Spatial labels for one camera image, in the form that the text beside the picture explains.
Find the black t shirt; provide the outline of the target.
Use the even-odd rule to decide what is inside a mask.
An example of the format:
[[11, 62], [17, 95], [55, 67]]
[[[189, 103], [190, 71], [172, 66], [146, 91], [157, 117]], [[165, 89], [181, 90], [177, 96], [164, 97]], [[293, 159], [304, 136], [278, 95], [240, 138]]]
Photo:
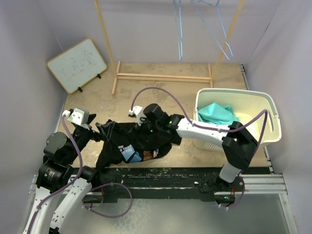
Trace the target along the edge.
[[180, 145], [182, 138], [177, 133], [160, 133], [155, 138], [136, 138], [131, 132], [136, 123], [117, 123], [110, 141], [104, 142], [96, 162], [96, 169], [102, 170], [112, 164], [138, 163], [162, 158], [173, 145]]

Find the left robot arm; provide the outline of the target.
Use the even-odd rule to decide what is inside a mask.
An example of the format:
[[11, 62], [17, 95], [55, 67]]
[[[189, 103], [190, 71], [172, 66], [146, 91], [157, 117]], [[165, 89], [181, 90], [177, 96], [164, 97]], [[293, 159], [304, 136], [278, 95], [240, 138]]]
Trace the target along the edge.
[[113, 122], [96, 123], [97, 131], [90, 123], [95, 114], [79, 114], [65, 111], [62, 120], [68, 119], [74, 132], [51, 134], [43, 150], [43, 164], [36, 180], [34, 205], [24, 228], [26, 234], [61, 234], [66, 222], [89, 191], [100, 187], [99, 171], [81, 166], [73, 176], [71, 166], [82, 149], [90, 141], [105, 141], [112, 134]]

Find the blue hanger of black shirt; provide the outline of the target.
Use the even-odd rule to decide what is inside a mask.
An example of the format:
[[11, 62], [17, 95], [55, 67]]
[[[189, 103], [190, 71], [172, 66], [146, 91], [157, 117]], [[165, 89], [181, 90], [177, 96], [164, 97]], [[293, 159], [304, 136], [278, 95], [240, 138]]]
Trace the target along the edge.
[[178, 56], [179, 60], [183, 59], [183, 28], [182, 28], [182, 11], [181, 11], [181, 1], [174, 0], [174, 16], [175, 16], [175, 25], [177, 31], [177, 44], [178, 44]]

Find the teal t shirt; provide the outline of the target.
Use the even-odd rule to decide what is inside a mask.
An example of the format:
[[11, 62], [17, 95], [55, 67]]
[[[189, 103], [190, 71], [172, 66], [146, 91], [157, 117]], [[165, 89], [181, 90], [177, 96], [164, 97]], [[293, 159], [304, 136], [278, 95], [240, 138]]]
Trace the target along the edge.
[[217, 102], [213, 102], [198, 108], [197, 112], [198, 121], [200, 122], [231, 125], [234, 121], [239, 121], [231, 105], [219, 105]]

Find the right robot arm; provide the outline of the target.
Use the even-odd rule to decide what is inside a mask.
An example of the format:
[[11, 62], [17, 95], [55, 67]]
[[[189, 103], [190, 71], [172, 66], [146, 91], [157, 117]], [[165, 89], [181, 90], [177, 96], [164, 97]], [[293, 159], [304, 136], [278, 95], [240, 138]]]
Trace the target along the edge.
[[134, 106], [129, 115], [137, 120], [134, 134], [143, 146], [155, 148], [157, 143], [178, 144], [183, 138], [191, 138], [221, 147], [226, 162], [216, 183], [223, 191], [233, 187], [238, 174], [249, 167], [258, 147], [253, 135], [237, 121], [231, 125], [213, 125], [188, 119], [183, 115], [169, 116], [155, 103], [145, 108]]

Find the light blue wire hanger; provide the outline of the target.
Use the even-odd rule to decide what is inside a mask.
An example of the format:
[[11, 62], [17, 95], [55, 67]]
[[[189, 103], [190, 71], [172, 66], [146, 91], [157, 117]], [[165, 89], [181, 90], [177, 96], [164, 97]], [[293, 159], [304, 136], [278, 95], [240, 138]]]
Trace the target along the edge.
[[227, 42], [227, 32], [220, 11], [220, 1], [192, 0], [191, 3], [222, 55], [227, 60], [232, 60], [234, 56], [230, 43]]

